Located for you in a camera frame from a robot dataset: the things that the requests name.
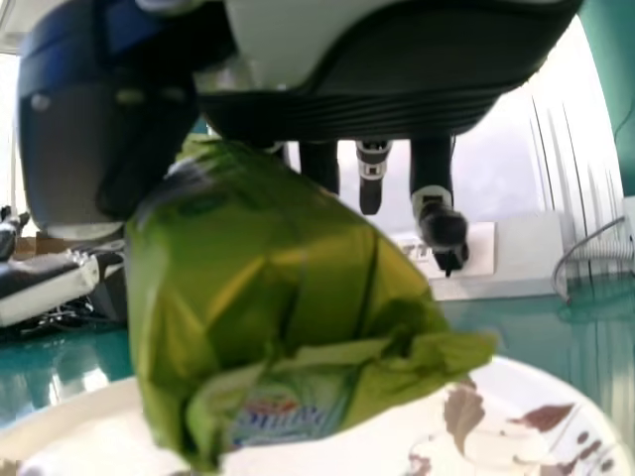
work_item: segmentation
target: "table surface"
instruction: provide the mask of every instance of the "table surface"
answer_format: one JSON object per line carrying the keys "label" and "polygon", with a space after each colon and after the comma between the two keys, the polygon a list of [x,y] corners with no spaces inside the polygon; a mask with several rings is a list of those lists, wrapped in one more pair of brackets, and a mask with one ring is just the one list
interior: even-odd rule
{"label": "table surface", "polygon": [[[598,281],[555,297],[446,302],[461,330],[487,330],[499,353],[569,382],[612,417],[635,450],[635,281]],[[125,330],[72,332],[0,347],[0,429],[132,375]]]}

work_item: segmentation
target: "white plate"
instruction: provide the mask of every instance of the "white plate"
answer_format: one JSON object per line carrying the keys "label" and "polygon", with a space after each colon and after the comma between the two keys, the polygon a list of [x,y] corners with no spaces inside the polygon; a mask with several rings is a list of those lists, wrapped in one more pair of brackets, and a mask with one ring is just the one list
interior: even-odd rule
{"label": "white plate", "polygon": [[[630,451],[589,399],[497,357],[471,383],[318,442],[250,448],[228,476],[627,476]],[[183,463],[154,447],[133,379],[40,412],[0,434],[0,456],[43,476],[164,476]]]}

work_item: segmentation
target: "cardboard box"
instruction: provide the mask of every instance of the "cardboard box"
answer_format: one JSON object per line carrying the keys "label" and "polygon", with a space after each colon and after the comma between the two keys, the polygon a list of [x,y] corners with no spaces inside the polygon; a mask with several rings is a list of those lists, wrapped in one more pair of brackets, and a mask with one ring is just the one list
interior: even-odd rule
{"label": "cardboard box", "polygon": [[59,240],[57,238],[51,238],[45,233],[38,232],[35,238],[35,254],[46,255],[47,253],[61,253],[67,250],[73,245],[73,243]]}
{"label": "cardboard box", "polygon": [[34,256],[36,256],[36,238],[32,236],[18,238],[13,259],[24,261]]}

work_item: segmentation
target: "printed logo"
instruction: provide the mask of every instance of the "printed logo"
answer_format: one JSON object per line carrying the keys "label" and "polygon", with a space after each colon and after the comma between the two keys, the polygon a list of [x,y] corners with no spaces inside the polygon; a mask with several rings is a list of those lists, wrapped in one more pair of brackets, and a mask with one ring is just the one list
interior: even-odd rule
{"label": "printed logo", "polygon": [[259,389],[243,406],[234,428],[234,445],[254,446],[312,439],[319,434],[326,412],[301,402],[291,391]]}

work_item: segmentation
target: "green plastic bag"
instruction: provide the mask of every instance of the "green plastic bag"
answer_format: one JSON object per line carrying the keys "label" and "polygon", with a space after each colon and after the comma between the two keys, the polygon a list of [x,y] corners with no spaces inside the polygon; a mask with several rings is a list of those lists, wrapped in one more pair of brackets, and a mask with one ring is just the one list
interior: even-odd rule
{"label": "green plastic bag", "polygon": [[132,357],[157,442],[199,471],[318,439],[489,362],[386,237],[277,159],[190,140],[128,223]]}

